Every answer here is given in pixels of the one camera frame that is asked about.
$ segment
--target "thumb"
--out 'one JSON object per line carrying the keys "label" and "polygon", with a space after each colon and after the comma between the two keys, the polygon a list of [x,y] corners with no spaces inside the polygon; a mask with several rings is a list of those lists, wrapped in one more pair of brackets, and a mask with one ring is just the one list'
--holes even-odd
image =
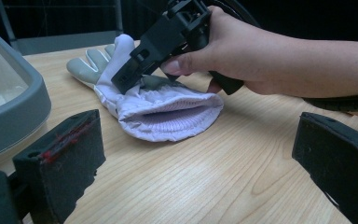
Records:
{"label": "thumb", "polygon": [[174,76],[206,72],[211,70],[207,55],[203,49],[184,53],[170,58],[160,68],[164,73]]}

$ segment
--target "white glove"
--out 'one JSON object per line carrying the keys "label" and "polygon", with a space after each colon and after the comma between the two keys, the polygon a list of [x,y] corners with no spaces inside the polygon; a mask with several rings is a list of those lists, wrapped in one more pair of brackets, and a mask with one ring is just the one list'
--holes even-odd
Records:
{"label": "white glove", "polygon": [[179,141],[202,133],[217,119],[223,108],[223,100],[217,94],[194,91],[165,77],[145,75],[121,94],[111,78],[130,58],[135,46],[131,37],[121,35],[115,47],[112,50],[109,46],[107,55],[88,50],[90,66],[73,59],[67,69],[95,90],[126,133],[151,142]]}

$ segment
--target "black block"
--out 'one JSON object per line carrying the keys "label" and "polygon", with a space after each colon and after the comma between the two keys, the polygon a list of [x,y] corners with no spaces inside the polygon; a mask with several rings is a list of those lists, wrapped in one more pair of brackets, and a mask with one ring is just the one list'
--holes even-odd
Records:
{"label": "black block", "polygon": [[99,111],[74,115],[13,158],[35,201],[34,223],[63,223],[103,164]]}
{"label": "black block", "polygon": [[358,223],[358,132],[334,119],[303,113],[292,156],[334,206]]}

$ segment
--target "wood grain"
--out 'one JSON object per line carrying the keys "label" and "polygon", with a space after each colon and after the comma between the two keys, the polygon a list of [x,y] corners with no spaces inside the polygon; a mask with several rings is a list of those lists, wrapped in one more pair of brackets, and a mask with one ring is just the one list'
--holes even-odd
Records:
{"label": "wood grain", "polygon": [[[358,117],[242,88],[231,96],[220,93],[225,108],[204,133],[150,143],[124,133],[93,90],[67,72],[66,63],[84,52],[25,57],[46,82],[49,129],[75,113],[101,112],[107,160],[66,223],[349,223],[291,153],[303,111],[355,130]],[[209,79],[196,74],[178,80],[205,91]]]}

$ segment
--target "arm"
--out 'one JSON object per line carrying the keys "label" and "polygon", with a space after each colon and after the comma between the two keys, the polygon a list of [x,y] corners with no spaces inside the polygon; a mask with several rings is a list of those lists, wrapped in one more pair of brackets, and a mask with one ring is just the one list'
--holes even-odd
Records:
{"label": "arm", "polygon": [[[211,7],[210,44],[170,59],[164,72],[214,70],[260,94],[338,97],[358,94],[358,42],[273,34]],[[219,91],[215,83],[210,91]]]}

